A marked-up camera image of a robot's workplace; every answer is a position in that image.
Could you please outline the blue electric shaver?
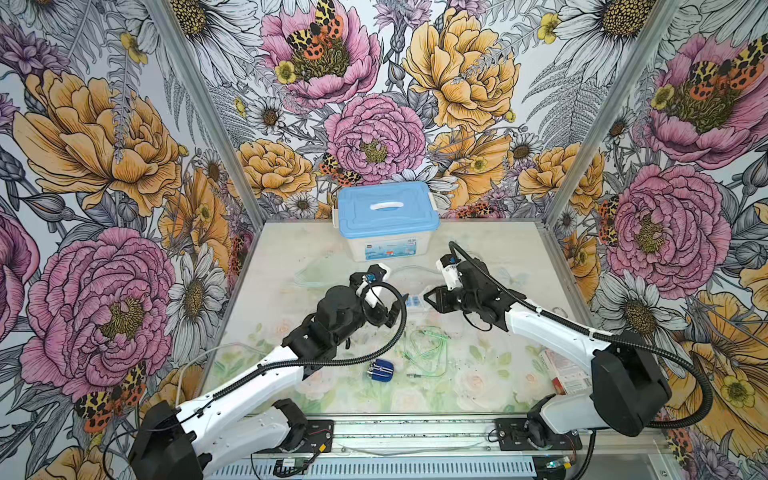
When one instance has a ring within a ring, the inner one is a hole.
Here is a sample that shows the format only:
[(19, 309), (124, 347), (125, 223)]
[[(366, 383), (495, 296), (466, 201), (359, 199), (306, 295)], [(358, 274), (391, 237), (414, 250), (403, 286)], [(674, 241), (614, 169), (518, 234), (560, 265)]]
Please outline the blue electric shaver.
[(395, 368), (392, 362), (375, 359), (368, 367), (367, 375), (373, 381), (388, 383), (393, 379)]

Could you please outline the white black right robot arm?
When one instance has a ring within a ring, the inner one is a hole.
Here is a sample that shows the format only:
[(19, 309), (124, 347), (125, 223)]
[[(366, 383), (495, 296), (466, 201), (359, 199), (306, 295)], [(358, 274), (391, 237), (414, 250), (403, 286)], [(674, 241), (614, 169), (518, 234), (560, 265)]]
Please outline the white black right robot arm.
[(539, 401), (528, 414), (529, 429), (540, 434), (610, 429), (639, 435), (671, 397), (654, 355), (637, 340), (584, 327), (505, 289), (484, 263), (441, 257), (441, 286), (425, 301), (441, 314), (476, 314), (493, 328), (523, 336), (567, 360), (585, 374), (587, 387)]

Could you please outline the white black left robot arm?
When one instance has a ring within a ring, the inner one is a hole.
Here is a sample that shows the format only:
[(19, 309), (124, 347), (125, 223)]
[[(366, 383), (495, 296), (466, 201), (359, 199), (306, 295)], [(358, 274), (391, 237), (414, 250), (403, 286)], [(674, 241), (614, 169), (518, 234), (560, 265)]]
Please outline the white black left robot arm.
[[(306, 436), (308, 420), (290, 399), (273, 400), (323, 368), (369, 363), (403, 335), (407, 307), (388, 281), (391, 270), (372, 264), (330, 288), (282, 343), (256, 365), (218, 388), (173, 407), (162, 401), (144, 416), (128, 455), (138, 479), (204, 479), (261, 451), (291, 451)], [(340, 347), (366, 325), (394, 329), (367, 355), (340, 359)], [(254, 411), (273, 401), (264, 412)]]

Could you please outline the white blue power strip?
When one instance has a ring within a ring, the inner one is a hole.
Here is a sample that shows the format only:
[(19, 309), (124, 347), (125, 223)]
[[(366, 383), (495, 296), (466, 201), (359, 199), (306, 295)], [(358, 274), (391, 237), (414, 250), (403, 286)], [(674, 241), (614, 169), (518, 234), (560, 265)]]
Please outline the white blue power strip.
[(420, 314), (431, 310), (431, 306), (420, 295), (408, 295), (405, 304), (410, 314)]

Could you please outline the white blue-lid storage box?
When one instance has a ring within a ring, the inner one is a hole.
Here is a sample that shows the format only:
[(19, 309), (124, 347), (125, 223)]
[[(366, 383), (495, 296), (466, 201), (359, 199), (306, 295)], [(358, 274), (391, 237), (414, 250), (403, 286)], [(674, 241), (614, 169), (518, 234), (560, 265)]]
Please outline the white blue-lid storage box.
[(371, 262), (425, 254), (440, 217), (426, 183), (381, 183), (342, 189), (333, 223), (352, 259)]

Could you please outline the red white small packet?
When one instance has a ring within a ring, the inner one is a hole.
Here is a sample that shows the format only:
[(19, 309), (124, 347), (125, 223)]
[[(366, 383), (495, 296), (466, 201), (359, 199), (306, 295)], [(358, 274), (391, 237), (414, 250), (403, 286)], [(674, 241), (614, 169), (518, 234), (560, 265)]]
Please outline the red white small packet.
[(544, 349), (539, 358), (543, 361), (558, 395), (579, 394), (592, 389), (588, 373), (564, 356)]

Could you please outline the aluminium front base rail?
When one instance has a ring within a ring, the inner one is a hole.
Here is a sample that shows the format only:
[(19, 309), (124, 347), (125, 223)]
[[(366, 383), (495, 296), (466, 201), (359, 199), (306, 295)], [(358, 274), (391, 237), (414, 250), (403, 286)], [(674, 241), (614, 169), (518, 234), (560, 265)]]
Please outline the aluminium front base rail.
[(204, 479), (678, 479), (662, 436), (572, 431), (536, 447), (522, 415), (313, 417), (290, 452), (232, 442)]

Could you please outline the aluminium corner frame post right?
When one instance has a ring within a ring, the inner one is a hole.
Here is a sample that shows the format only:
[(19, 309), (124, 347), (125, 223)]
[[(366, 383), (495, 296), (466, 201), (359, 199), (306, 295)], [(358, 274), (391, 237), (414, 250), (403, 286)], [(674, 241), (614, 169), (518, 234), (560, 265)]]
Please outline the aluminium corner frame post right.
[(598, 153), (604, 135), (630, 95), (631, 89), (646, 64), (657, 51), (658, 45), (672, 23), (678, 8), (679, 1), (663, 0), (657, 1), (651, 10), (646, 25), (640, 31), (638, 40), (628, 56), (627, 64), (618, 69), (615, 82), (582, 142), (574, 163), (565, 175), (563, 183), (542, 219), (545, 226), (554, 224), (556, 218), (572, 198), (581, 178)]

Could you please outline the aluminium corner frame post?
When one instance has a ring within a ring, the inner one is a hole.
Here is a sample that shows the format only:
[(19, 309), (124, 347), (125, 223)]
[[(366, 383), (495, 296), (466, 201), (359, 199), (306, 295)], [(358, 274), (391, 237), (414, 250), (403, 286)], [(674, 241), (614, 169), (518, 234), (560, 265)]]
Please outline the aluminium corner frame post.
[(545, 226), (554, 224), (556, 218), (572, 198), (581, 178), (598, 153), (604, 135), (630, 95), (631, 89), (646, 64), (657, 51), (658, 45), (672, 23), (678, 8), (679, 1), (663, 0), (657, 1), (651, 10), (646, 25), (640, 31), (638, 40), (628, 56), (627, 64), (618, 69), (615, 82), (582, 142), (574, 163), (565, 175), (563, 183), (542, 219)]
[(168, 1), (150, 1), (147, 8), (159, 30), (160, 38), (170, 54), (174, 71), (179, 74), (183, 81), (196, 111), (200, 114), (211, 137), (213, 146), (217, 149), (224, 166), (231, 175), (233, 185), (256, 233), (260, 234), (265, 220), (243, 167), (236, 157), (235, 148), (217, 113), (205, 78), (197, 66), (197, 57), (187, 46), (183, 32)]

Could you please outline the aluminium corner frame post left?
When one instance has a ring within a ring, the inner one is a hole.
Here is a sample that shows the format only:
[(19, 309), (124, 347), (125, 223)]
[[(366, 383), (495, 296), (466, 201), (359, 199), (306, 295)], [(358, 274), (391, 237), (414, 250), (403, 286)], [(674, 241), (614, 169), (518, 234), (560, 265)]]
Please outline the aluminium corner frame post left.
[(147, 8), (159, 30), (160, 38), (170, 54), (174, 71), (179, 74), (183, 81), (196, 111), (200, 114), (211, 137), (213, 146), (217, 149), (224, 166), (231, 175), (233, 185), (256, 233), (260, 234), (265, 220), (243, 167), (236, 157), (235, 148), (217, 113), (205, 78), (197, 66), (197, 57), (187, 46), (183, 32), (168, 1), (150, 1)]

